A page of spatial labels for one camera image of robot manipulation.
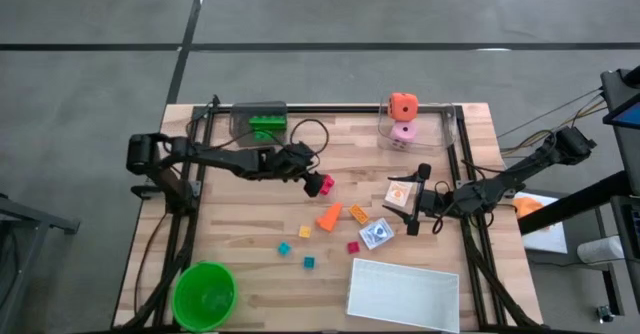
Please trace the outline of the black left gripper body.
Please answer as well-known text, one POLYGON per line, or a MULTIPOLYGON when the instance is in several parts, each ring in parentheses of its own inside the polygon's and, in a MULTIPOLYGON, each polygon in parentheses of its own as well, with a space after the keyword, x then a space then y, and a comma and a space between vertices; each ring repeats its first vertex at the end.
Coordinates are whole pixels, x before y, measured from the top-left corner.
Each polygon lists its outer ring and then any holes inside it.
POLYGON ((306 178, 315 152, 305 143, 287 144, 261 152, 259 179, 293 180, 306 178))

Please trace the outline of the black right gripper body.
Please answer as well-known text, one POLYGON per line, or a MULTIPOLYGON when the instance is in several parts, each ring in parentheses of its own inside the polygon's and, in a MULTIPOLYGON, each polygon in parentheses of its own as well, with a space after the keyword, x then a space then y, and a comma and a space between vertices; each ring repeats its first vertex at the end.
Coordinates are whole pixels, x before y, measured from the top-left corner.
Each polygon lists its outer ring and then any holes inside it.
POLYGON ((419 213, 424 213, 430 218, 459 217, 458 206, 454 203, 453 191, 440 193, 436 190, 419 186, 417 190, 417 209, 419 213))

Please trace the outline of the orange print card box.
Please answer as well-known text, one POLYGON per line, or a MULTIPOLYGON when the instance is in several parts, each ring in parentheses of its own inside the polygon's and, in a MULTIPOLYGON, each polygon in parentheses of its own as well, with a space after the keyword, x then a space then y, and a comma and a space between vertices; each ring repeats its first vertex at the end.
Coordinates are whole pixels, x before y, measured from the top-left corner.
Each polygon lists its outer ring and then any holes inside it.
POLYGON ((393 207, 403 208, 409 199, 412 189, 413 184, 411 182, 391 181, 384 202, 393 207))

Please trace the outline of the orange wedge toy block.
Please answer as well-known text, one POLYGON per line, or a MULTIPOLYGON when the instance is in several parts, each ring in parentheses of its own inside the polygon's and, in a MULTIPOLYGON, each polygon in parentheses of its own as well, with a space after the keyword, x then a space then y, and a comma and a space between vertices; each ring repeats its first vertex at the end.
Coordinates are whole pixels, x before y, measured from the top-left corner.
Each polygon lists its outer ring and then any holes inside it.
POLYGON ((334 203, 325 213, 316 219, 316 226, 324 231, 332 232, 343 209, 342 203, 334 203))

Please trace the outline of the blue playing cards box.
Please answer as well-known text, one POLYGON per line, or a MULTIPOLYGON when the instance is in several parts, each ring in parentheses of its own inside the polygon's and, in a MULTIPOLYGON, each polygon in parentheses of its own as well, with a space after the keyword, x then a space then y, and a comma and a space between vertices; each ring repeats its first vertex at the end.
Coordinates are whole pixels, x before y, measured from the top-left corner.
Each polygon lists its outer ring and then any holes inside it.
POLYGON ((360 237, 369 250, 388 242, 395 235, 385 218, 380 218, 359 231, 360 237))

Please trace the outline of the pink foam die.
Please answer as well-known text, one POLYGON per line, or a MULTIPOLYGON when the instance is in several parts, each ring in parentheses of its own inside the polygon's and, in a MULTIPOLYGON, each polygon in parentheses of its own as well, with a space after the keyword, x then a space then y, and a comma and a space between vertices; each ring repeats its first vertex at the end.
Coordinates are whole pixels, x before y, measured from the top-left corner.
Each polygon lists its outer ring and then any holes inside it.
POLYGON ((390 131, 390 144, 394 149, 405 150, 411 146, 417 135, 417 127, 413 121, 396 121, 390 131))

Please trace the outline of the long green toy brick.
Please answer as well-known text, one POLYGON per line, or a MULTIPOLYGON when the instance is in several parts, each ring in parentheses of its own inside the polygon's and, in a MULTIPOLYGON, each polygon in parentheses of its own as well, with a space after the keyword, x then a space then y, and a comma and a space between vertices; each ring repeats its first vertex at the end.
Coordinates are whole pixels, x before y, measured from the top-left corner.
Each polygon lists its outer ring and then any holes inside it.
POLYGON ((254 116, 248 121, 254 130, 285 130, 287 128, 286 116, 254 116))

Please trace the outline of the orange foam die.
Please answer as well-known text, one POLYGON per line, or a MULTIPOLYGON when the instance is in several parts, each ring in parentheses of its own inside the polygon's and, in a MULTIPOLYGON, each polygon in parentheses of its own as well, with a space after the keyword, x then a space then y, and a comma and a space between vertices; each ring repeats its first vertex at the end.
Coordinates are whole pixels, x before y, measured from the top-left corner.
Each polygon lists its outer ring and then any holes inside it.
POLYGON ((418 98, 411 93, 394 92, 388 101, 388 116, 395 121, 410 122, 418 113, 418 98))

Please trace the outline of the clear plastic bin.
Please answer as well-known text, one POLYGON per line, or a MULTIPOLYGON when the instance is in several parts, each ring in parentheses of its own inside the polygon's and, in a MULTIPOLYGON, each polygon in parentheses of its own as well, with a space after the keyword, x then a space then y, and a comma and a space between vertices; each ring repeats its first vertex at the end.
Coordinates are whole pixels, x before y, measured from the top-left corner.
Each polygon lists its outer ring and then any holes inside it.
POLYGON ((405 150, 394 149, 390 144, 389 134, 396 122, 388 116, 388 105, 381 104, 377 122, 377 145, 381 149, 427 153, 447 149, 457 141, 457 114, 450 103, 420 105, 418 113, 412 120, 417 127, 417 135, 411 146, 405 150))

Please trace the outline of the grey translucent bin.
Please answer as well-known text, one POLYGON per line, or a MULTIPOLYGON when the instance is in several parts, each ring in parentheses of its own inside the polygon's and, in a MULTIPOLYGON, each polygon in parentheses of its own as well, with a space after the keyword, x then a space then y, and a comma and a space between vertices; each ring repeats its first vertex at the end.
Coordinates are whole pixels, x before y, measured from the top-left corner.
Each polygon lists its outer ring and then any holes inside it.
POLYGON ((288 108, 282 101, 237 103, 231 107, 229 119, 229 133, 237 140, 240 147, 253 147, 263 145, 275 145, 286 140, 288 129, 288 108), (286 116, 287 128, 285 130, 262 130, 272 134, 272 140, 256 141, 254 132, 248 123, 254 116, 286 116))

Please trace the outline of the white perforated basket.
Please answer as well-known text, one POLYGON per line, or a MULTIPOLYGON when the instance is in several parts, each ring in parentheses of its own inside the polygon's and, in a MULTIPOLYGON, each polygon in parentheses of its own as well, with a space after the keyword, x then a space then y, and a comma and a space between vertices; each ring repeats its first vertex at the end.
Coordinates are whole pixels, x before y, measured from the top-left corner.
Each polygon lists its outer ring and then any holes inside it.
POLYGON ((457 334, 459 294, 457 274, 356 258, 346 313, 457 334))

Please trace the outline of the orange object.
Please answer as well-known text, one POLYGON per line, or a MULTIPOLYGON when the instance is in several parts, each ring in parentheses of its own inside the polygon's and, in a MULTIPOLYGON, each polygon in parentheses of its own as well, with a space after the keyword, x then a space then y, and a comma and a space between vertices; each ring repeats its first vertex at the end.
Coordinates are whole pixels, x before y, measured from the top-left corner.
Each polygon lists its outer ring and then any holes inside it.
POLYGON ((516 215, 518 219, 524 218, 531 213, 540 210, 544 207, 544 204, 531 197, 518 197, 512 201, 515 207, 516 215))

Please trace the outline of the white paper sheet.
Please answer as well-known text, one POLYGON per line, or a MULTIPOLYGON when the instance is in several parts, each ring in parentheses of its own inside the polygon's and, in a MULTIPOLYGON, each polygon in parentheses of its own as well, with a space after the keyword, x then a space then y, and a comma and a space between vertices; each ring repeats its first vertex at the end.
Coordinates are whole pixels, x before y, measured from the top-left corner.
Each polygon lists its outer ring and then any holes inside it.
MULTIPOLYGON (((516 193, 514 198, 518 197, 531 197, 539 202, 543 203, 544 206, 552 204, 557 201, 557 198, 519 192, 516 193)), ((551 226, 547 226, 543 229, 537 230, 530 234, 522 235, 523 244, 526 249, 530 250, 538 250, 538 251, 546 251, 552 253, 559 254, 567 254, 567 243, 565 239, 565 232, 562 223, 556 223, 551 226)))

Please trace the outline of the black floor tape strip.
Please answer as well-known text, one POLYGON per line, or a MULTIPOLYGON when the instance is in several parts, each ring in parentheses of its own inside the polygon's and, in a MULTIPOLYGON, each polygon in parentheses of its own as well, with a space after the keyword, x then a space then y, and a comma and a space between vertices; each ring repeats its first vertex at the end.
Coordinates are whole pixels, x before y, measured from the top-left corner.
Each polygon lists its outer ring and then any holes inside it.
POLYGON ((178 57, 171 77, 170 86, 166 96, 167 104, 176 104, 180 93, 180 87, 184 77, 188 57, 195 35, 203 0, 193 0, 191 10, 185 27, 183 40, 178 50, 178 57))
POLYGON ((584 43, 192 43, 192 44, 0 44, 0 51, 204 51, 204 52, 325 52, 325 51, 589 51, 640 50, 640 42, 584 43))

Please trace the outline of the black diagonal beam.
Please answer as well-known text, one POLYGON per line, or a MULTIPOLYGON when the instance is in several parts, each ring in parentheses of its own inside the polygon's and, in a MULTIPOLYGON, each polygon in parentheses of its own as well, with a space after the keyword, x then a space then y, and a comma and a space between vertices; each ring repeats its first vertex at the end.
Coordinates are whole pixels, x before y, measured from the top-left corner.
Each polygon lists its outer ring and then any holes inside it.
POLYGON ((632 195, 640 196, 640 184, 620 171, 520 218, 519 230, 527 235, 599 207, 614 196, 632 195))

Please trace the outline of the green plastic bucket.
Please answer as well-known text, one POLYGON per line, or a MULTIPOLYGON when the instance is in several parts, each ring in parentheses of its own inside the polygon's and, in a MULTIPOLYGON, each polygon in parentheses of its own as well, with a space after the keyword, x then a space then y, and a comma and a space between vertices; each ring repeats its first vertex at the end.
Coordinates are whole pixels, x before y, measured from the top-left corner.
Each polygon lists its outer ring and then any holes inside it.
POLYGON ((209 332, 222 326, 234 311, 238 288, 230 269, 217 262, 199 262, 187 269, 175 286, 171 307, 185 330, 209 332))

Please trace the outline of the paper towel roll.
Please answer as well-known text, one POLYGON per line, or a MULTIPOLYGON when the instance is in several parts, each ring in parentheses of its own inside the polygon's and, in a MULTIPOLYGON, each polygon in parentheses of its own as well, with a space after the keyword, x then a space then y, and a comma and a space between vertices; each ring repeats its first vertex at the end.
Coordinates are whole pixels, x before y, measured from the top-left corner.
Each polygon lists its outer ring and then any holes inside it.
POLYGON ((625 258, 618 235, 582 243, 577 247, 576 253, 585 264, 607 263, 625 258))

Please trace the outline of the blue screen tablet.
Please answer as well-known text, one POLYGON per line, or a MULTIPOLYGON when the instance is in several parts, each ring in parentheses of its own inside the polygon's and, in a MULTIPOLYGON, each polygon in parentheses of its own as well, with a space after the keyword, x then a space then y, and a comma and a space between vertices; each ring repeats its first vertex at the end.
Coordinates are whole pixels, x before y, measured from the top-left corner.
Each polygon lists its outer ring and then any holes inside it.
POLYGON ((640 93, 610 111, 602 122, 615 127, 640 130, 640 93))

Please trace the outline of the dark grey equipment stand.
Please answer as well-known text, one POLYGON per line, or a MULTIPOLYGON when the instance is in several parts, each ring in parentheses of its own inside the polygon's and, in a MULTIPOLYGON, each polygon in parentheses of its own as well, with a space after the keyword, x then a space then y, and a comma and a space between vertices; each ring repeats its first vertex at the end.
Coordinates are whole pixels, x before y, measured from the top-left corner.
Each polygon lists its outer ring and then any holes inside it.
MULTIPOLYGON (((603 97, 610 114, 640 94, 640 86, 634 88, 623 82, 627 73, 628 70, 619 69, 600 74, 603 97)), ((636 196, 640 196, 640 129, 614 126, 613 130, 631 190, 636 196)))

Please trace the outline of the grey metal table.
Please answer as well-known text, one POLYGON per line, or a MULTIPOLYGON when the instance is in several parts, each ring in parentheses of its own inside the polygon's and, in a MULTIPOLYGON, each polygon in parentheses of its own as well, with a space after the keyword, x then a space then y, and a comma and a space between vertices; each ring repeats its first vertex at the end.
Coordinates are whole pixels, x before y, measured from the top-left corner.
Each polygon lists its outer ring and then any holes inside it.
POLYGON ((7 334, 22 305, 28 280, 44 246, 48 230, 58 228, 65 234, 73 235, 77 233, 80 221, 65 219, 19 204, 4 194, 0 194, 1 221, 9 222, 13 225, 24 224, 34 230, 33 238, 26 249, 25 256, 22 259, 18 259, 15 281, 11 284, 6 299, 0 301, 0 334, 7 334))

